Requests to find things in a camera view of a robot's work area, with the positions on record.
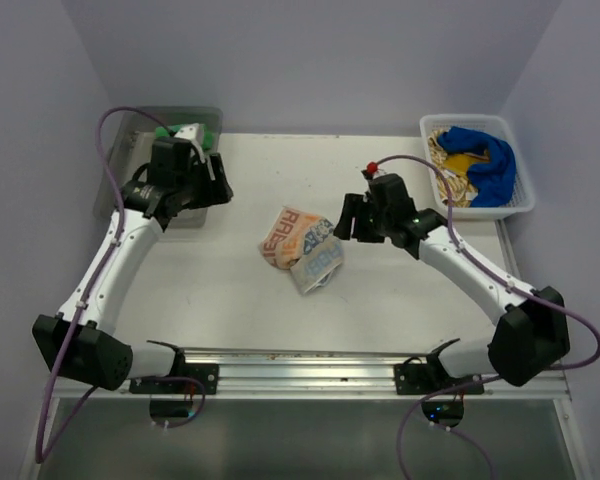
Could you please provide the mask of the green microfiber towel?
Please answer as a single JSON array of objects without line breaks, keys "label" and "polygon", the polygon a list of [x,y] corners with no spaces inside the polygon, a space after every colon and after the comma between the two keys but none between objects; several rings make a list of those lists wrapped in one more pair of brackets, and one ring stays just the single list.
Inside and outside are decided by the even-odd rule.
[{"label": "green microfiber towel", "polygon": [[196,142],[203,151],[211,151],[214,146],[214,134],[202,123],[169,125],[154,130],[156,137],[168,136],[170,132],[178,138]]}]

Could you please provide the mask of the printed patterned towel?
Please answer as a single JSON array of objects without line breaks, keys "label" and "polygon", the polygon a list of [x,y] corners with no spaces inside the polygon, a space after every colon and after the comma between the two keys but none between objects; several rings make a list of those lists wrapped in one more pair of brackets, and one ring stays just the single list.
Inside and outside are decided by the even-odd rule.
[{"label": "printed patterned towel", "polygon": [[321,215],[285,206],[258,249],[268,264],[288,271],[298,292],[306,295],[327,285],[344,263],[334,229]]}]

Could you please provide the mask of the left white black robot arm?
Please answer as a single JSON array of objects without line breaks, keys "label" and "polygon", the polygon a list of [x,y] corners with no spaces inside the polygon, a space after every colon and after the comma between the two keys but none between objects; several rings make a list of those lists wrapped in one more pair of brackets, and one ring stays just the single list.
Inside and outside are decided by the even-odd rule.
[{"label": "left white black robot arm", "polygon": [[165,392],[181,390],[188,369],[178,347],[158,341],[131,346],[115,331],[140,266],[184,210],[228,203],[233,191],[222,157],[185,138],[159,137],[149,162],[120,189],[109,230],[69,299],[34,322],[34,340],[53,377],[106,390],[152,377]]}]

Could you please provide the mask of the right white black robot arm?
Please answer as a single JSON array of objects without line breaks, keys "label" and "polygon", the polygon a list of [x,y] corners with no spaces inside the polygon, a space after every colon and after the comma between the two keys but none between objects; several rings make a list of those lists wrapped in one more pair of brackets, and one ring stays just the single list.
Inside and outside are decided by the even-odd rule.
[{"label": "right white black robot arm", "polygon": [[369,180],[363,194],[346,194],[334,234],[361,243],[391,242],[444,275],[492,322],[483,338],[452,339],[427,354],[425,379],[434,391],[448,392],[476,374],[496,374],[520,387],[570,350],[561,294],[552,287],[537,290],[490,262],[476,266],[480,254],[450,220],[417,209],[397,174]]}]

